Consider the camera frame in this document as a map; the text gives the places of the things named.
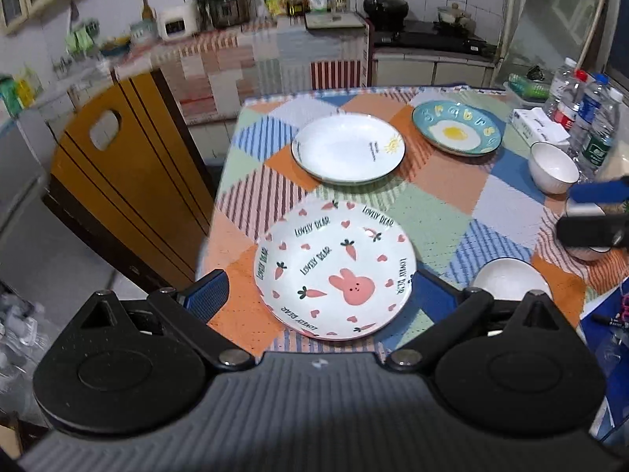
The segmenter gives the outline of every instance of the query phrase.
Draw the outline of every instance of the white bowl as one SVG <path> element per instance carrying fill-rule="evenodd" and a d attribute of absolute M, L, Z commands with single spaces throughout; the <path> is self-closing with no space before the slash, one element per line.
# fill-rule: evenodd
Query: white bowl
<path fill-rule="evenodd" d="M 565 202 L 565 214 L 567 216 L 605 216 L 605 212 L 596 204 L 577 204 L 572 199 Z M 611 250 L 609 247 L 587 247 L 574 249 L 565 247 L 570 255 L 586 262 L 592 262 L 603 258 Z"/>
<path fill-rule="evenodd" d="M 566 193 L 579 180 L 579 169 L 570 156 L 546 142 L 531 146 L 528 168 L 537 187 L 552 195 Z"/>
<path fill-rule="evenodd" d="M 552 299 L 542 274 L 529 263 L 511 257 L 489 261 L 476 274 L 471 287 L 484 289 L 500 300 L 521 301 L 532 289 L 539 289 Z"/>

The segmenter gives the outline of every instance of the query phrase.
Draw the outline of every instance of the black pot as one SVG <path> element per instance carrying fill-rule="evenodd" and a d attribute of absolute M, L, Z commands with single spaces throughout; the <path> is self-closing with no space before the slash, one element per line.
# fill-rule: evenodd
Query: black pot
<path fill-rule="evenodd" d="M 404 28 L 408 14 L 404 0 L 363 0 L 362 7 L 376 30 L 399 32 Z"/>

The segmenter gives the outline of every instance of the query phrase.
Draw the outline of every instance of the gray ribbed surface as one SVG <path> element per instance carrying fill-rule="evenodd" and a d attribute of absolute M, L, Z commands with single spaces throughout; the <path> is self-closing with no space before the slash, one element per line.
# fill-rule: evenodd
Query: gray ribbed surface
<path fill-rule="evenodd" d="M 250 371 L 219 376 L 190 415 L 168 427 L 120 442 L 54 432 L 20 465 L 29 472 L 612 470 L 617 462 L 588 440 L 562 437 L 551 449 L 477 432 L 438 406 L 421 378 L 388 372 L 372 354 L 266 353 Z"/>

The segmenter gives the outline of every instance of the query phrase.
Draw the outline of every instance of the fried egg illustration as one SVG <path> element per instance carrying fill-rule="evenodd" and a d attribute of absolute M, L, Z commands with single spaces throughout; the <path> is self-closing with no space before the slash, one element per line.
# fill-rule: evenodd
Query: fried egg illustration
<path fill-rule="evenodd" d="M 457 121 L 440 121 L 429 127 L 439 143 L 450 149 L 470 151 L 480 145 L 480 136 L 470 126 Z"/>

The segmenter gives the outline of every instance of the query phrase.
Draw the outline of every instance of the white plate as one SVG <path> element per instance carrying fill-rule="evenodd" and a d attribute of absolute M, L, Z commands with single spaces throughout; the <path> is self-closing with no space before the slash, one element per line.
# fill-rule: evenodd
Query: white plate
<path fill-rule="evenodd" d="M 307 197 L 260 237 L 254 278 L 282 323 L 316 339 L 364 337 L 411 295 L 406 233 L 377 209 Z"/>
<path fill-rule="evenodd" d="M 295 161 L 322 181 L 369 183 L 393 171 L 405 144 L 391 124 L 363 114 L 339 114 L 310 122 L 292 141 Z"/>
<path fill-rule="evenodd" d="M 532 289 L 539 289 L 552 299 L 552 291 L 542 274 L 529 263 L 512 257 L 489 261 L 471 284 L 499 300 L 522 301 Z"/>

